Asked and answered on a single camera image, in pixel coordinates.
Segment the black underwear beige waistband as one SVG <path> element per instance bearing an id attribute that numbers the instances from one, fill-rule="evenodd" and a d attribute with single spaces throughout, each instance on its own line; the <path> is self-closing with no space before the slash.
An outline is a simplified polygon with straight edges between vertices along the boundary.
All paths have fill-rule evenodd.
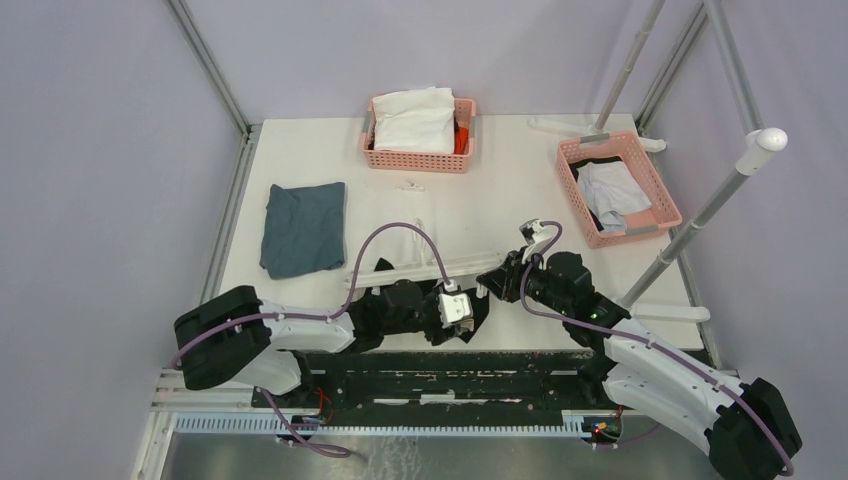
<path id="1" fill-rule="evenodd" d="M 381 271 L 392 269 L 393 265 L 388 260 L 381 258 L 377 261 L 375 267 L 378 271 Z M 442 290 L 441 285 L 443 284 L 443 280 L 436 282 L 436 289 L 439 294 Z M 380 292 L 380 288 L 381 287 L 372 287 L 373 293 L 378 294 Z M 453 339 L 459 339 L 465 343 L 470 342 L 490 312 L 490 301 L 487 293 L 479 295 L 475 287 L 463 289 L 461 291 L 470 297 L 473 308 L 473 318 L 453 327 L 443 328 L 443 342 L 439 345 Z"/>

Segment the white clip hanger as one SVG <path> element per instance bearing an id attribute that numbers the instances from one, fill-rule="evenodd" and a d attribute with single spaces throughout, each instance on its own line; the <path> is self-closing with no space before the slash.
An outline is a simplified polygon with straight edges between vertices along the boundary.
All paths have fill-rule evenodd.
<path id="1" fill-rule="evenodd" d="M 412 236 L 417 259 L 411 263 L 393 263 L 393 268 L 378 271 L 366 268 L 365 256 L 370 244 L 382 233 L 392 229 L 409 232 Z M 399 280 L 413 282 L 431 280 L 455 280 L 460 277 L 476 276 L 495 269 L 504 260 L 501 252 L 483 252 L 459 257 L 445 257 L 429 236 L 424 224 L 416 219 L 413 223 L 390 222 L 372 231 L 363 242 L 353 267 L 343 285 L 348 289 L 364 289 L 391 285 Z"/>

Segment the pink basket with underwear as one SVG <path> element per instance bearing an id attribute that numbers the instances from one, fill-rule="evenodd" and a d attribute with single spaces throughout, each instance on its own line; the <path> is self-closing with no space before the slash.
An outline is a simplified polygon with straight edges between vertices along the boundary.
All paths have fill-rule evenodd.
<path id="1" fill-rule="evenodd" d="M 639 137 L 630 131 L 560 142 L 556 171 L 591 248 L 657 237 L 682 222 Z"/>

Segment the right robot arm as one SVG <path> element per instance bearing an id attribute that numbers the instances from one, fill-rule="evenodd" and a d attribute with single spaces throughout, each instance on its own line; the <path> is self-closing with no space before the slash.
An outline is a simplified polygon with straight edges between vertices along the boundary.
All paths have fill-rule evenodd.
<path id="1" fill-rule="evenodd" d="M 510 252 L 478 283 L 498 299 L 557 320 L 593 351 L 577 392 L 591 408 L 634 409 L 701 450 L 724 479 L 789 477 L 802 439 L 780 391 L 706 365 L 651 332 L 593 285 L 580 255 Z"/>

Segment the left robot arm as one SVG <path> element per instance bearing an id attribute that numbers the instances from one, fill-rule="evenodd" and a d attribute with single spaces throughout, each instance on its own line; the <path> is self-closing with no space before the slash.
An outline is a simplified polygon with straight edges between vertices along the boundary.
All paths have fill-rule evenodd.
<path id="1" fill-rule="evenodd" d="M 173 364 L 189 390 L 237 382 L 300 407 L 315 390 L 308 353 L 363 353 L 401 334 L 444 342 L 438 296 L 432 281 L 401 280 L 368 288 L 334 311 L 275 304 L 260 299 L 252 286 L 238 286 L 177 318 Z"/>

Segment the pink basket with white cloth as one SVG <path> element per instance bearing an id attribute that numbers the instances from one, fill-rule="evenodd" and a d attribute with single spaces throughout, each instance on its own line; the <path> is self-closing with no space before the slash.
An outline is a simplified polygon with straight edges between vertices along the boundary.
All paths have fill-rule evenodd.
<path id="1" fill-rule="evenodd" d="M 477 120 L 477 104 L 471 98 L 455 99 L 454 120 L 456 125 L 468 130 L 465 149 L 461 154 L 436 154 L 420 152 L 404 152 L 391 150 L 374 150 L 375 118 L 373 102 L 370 101 L 359 140 L 360 151 L 367 165 L 373 169 L 422 171 L 435 173 L 462 174 L 469 169 L 472 158 L 476 153 L 475 128 Z"/>

